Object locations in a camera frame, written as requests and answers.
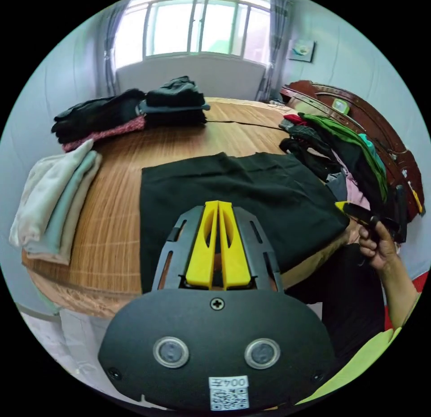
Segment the pink knitted cloth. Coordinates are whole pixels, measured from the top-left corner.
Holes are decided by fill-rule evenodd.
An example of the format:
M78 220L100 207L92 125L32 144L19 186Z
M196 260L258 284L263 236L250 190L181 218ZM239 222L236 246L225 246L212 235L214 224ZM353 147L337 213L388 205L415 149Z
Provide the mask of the pink knitted cloth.
M87 140L93 139L94 141L106 139L107 137L119 136L120 134L131 133L136 130L143 130L145 127L145 119L144 117L138 116L135 119L132 119L126 124L118 125L118 127L112 128L107 131L99 131L93 132L89 136L84 139L77 140L75 142L65 143L62 145L64 152L70 152L80 147Z

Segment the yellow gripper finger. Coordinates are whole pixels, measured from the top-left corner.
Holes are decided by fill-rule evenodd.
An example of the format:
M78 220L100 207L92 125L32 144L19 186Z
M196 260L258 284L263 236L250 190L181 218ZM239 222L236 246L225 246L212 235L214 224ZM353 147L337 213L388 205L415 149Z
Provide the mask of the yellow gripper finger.
M185 280L189 285L204 287L209 290L212 287L214 274L218 205L218 201L205 203L189 267L185 275ZM210 233L210 241L207 245L207 238Z
M251 276L232 203L219 202L219 218L224 289L246 287L251 281Z

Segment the gray curtain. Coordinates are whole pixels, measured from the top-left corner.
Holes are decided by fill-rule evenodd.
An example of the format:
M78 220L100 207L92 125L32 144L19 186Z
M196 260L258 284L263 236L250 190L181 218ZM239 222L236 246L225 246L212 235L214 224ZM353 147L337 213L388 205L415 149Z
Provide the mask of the gray curtain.
M283 35L286 33L289 21L290 2L287 0L271 0L271 22L269 39L269 65L260 82L256 101L267 101L273 86L273 77L278 64Z
M114 42L124 11L130 0L122 0L108 7L102 14L100 24L100 39L102 40L102 59L100 62L100 93L111 97L118 95L119 87L116 78L114 62Z

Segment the pink cloth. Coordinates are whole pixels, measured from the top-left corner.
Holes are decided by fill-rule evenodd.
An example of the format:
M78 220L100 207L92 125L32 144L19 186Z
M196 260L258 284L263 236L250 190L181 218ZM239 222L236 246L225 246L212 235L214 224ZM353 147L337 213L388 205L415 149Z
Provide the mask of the pink cloth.
M347 169L346 165L341 161L341 158L335 151L332 151L337 161L343 168L343 172L346 175L346 188L347 188L347 202L355 203L356 205L362 206L365 209L370 210L369 201L365 198L363 193L359 191L357 182L353 179L352 174Z
M80 139L75 142L65 143L62 145L64 152L70 152L80 147L87 140L94 141L106 139L107 137L119 136L120 134L131 133L132 131L143 130L145 127L145 119L143 116L138 116L126 124L118 125L112 130L93 132L85 139Z

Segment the wall picture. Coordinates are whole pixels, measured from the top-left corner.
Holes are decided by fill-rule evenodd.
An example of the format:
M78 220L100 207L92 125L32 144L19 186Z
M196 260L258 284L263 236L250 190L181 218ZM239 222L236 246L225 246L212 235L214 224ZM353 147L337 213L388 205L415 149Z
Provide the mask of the wall picture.
M311 62L315 44L316 42L312 40L290 40L287 57L297 61Z

